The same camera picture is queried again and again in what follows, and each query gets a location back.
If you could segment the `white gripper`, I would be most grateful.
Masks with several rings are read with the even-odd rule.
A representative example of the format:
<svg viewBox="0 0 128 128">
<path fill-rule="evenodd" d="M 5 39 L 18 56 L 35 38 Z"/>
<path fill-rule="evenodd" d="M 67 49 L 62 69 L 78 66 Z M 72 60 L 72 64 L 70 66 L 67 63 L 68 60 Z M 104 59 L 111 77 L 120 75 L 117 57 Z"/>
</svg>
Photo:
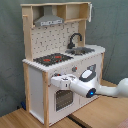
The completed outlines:
<svg viewBox="0 0 128 128">
<path fill-rule="evenodd" d="M 51 78 L 51 84 L 58 87 L 60 90 L 70 90 L 71 84 L 76 79 L 72 74 L 55 76 Z"/>
</svg>

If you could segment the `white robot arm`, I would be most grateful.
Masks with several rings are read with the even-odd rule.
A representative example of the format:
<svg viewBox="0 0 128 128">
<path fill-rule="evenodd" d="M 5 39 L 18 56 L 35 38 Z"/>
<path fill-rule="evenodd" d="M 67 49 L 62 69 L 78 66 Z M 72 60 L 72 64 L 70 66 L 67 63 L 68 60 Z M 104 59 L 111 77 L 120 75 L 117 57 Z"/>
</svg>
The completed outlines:
<svg viewBox="0 0 128 128">
<path fill-rule="evenodd" d="M 96 72 L 92 70 L 85 70 L 79 78 L 73 74 L 52 77 L 51 84 L 86 98 L 94 95 L 128 98 L 128 78 L 122 79 L 116 87 L 102 86 L 97 80 Z"/>
</svg>

